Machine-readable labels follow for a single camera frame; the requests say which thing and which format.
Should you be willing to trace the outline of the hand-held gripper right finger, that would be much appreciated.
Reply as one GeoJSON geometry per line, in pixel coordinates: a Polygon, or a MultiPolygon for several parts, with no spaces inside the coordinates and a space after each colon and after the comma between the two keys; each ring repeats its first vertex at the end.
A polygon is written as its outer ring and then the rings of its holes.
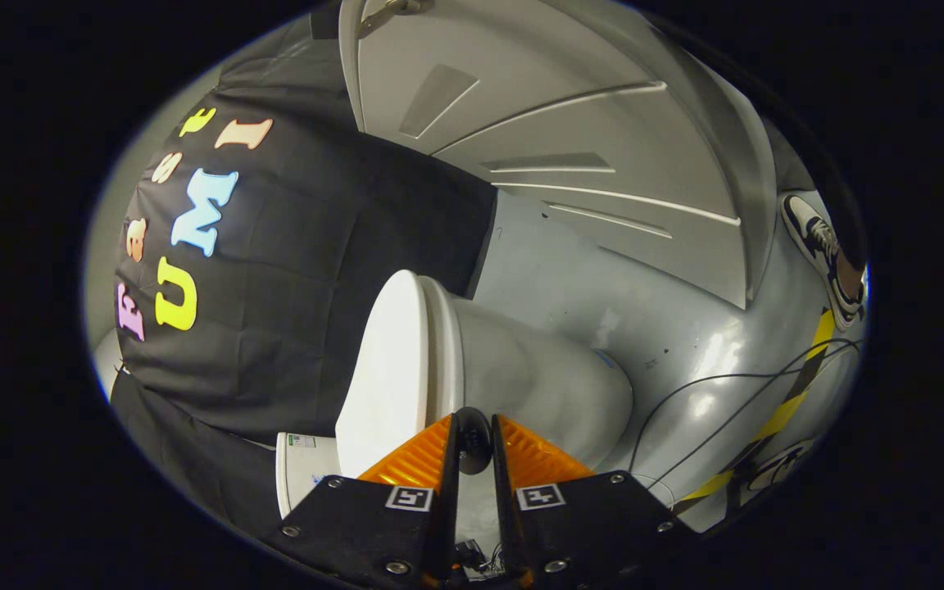
{"type": "Polygon", "coordinates": [[[493,467],[502,589],[642,589],[698,543],[628,471],[593,473],[495,415],[493,467]]]}

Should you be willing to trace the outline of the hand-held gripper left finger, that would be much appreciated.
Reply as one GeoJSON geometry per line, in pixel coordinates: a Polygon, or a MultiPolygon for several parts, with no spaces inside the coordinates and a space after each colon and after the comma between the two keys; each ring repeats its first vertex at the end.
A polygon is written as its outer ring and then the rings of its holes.
{"type": "Polygon", "coordinates": [[[460,440],[449,415],[361,477],[325,477],[265,544],[342,589],[460,588],[460,440]]]}

